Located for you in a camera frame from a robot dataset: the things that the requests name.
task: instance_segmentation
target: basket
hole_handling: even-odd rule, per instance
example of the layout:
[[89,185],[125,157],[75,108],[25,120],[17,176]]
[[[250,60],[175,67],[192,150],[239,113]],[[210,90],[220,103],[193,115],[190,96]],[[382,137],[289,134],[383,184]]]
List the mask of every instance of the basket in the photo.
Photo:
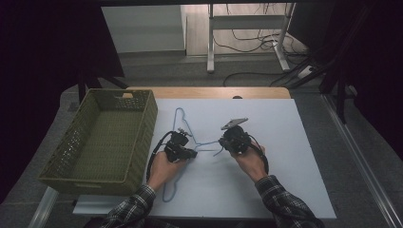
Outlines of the basket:
[[39,181],[66,194],[132,195],[157,113],[152,90],[90,89]]

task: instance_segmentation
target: person's right hand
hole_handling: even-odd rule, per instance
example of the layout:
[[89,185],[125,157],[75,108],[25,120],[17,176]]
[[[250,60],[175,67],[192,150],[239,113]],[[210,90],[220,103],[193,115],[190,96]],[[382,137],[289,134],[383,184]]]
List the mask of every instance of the person's right hand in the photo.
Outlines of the person's right hand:
[[[264,153],[264,146],[260,146],[260,148]],[[243,154],[231,153],[231,156],[237,161],[243,172],[245,172],[253,182],[257,182],[267,176],[266,172],[264,171],[263,160],[259,156],[258,152],[256,152],[253,148],[248,147]]]

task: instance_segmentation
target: plaid sleeve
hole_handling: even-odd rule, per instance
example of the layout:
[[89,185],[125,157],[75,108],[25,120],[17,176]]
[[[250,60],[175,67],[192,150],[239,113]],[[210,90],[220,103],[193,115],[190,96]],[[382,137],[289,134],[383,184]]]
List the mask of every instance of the plaid sleeve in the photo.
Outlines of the plaid sleeve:
[[144,218],[151,210],[156,198],[155,192],[148,185],[142,185],[136,193],[113,208],[106,217],[102,227],[144,227]]
[[324,227],[306,203],[287,192],[275,176],[262,178],[255,185],[278,227]]

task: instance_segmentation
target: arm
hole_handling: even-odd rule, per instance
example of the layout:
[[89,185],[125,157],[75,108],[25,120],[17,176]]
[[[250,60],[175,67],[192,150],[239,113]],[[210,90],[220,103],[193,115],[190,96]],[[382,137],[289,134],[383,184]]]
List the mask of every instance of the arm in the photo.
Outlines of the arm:
[[102,227],[118,227],[123,224],[130,224],[133,227],[143,227],[144,218],[151,211],[152,203],[156,198],[155,192],[165,182],[175,177],[185,163],[186,161],[169,162],[165,152],[157,153],[147,184],[142,185],[132,197],[113,208],[107,214]]
[[303,200],[287,192],[275,176],[265,173],[263,161],[254,149],[249,147],[245,153],[231,156],[255,183],[264,205],[273,213],[278,227],[323,226]]

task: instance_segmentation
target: white wall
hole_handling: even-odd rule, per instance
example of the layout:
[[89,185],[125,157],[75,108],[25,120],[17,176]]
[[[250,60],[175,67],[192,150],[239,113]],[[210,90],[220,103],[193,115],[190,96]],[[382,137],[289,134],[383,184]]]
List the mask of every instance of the white wall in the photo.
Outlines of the white wall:
[[184,50],[181,6],[102,10],[118,53]]

